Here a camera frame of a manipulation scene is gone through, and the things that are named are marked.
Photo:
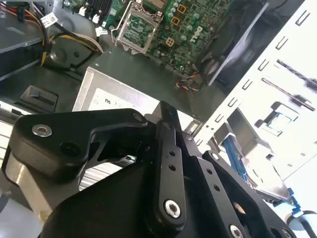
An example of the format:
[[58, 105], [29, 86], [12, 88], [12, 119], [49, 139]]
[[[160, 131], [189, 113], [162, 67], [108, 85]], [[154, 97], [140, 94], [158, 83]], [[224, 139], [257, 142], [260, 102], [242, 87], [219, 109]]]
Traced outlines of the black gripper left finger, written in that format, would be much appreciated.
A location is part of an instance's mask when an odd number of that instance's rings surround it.
[[2, 164], [45, 222], [66, 199], [136, 164], [151, 167], [153, 217], [162, 228], [186, 224], [177, 110], [158, 104], [158, 122], [134, 109], [37, 114], [14, 124]]

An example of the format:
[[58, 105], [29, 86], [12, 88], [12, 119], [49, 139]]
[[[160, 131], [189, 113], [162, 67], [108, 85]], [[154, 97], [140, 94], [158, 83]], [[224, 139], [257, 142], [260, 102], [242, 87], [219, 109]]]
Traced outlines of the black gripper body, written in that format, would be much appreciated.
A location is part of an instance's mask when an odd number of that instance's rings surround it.
[[175, 231], [153, 217], [154, 182], [149, 165], [130, 165], [58, 205], [43, 238], [221, 238], [222, 224], [195, 191], [196, 172], [185, 165], [187, 221]]

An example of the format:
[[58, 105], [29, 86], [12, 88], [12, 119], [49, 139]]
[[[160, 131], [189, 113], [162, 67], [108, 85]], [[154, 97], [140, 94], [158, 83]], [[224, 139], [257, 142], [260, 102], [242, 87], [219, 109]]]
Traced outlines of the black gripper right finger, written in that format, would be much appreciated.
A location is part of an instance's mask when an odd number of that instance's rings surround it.
[[294, 238], [294, 232], [213, 150], [201, 153], [185, 132], [187, 230], [200, 238]]

